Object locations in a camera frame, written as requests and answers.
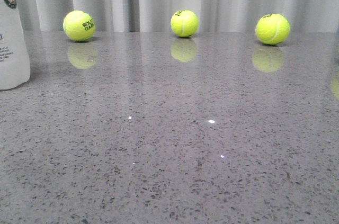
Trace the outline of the yellow centre tennis ball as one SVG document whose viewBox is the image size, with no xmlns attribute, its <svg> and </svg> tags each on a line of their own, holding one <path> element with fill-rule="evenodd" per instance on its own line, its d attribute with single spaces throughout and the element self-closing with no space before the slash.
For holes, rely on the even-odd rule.
<svg viewBox="0 0 339 224">
<path fill-rule="evenodd" d="M 178 37 L 190 37 L 199 26 L 197 15 L 190 10 L 179 10 L 171 18 L 171 29 Z"/>
</svg>

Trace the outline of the yellow right tennis ball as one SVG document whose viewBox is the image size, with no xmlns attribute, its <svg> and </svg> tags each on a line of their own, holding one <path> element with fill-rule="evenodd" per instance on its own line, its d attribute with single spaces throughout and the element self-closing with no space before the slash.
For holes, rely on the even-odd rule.
<svg viewBox="0 0 339 224">
<path fill-rule="evenodd" d="M 263 44 L 276 45 L 283 42 L 290 33 L 289 21 L 281 14 L 267 14 L 256 24 L 255 34 Z"/>
</svg>

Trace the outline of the white blue tennis ball can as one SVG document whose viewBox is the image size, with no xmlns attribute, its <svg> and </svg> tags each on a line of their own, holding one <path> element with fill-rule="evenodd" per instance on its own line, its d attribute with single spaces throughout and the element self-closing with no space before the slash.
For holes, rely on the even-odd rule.
<svg viewBox="0 0 339 224">
<path fill-rule="evenodd" d="M 1 0 L 1 90 L 27 82 L 30 74 L 17 0 Z"/>
</svg>

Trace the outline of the yellow Roland Garros tennis ball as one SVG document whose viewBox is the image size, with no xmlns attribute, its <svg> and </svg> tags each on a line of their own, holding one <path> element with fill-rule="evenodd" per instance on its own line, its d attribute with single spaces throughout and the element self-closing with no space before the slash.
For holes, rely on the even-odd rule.
<svg viewBox="0 0 339 224">
<path fill-rule="evenodd" d="M 73 41 L 86 41 L 95 32 L 95 22 L 89 14 L 75 10 L 64 17 L 63 30 Z"/>
</svg>

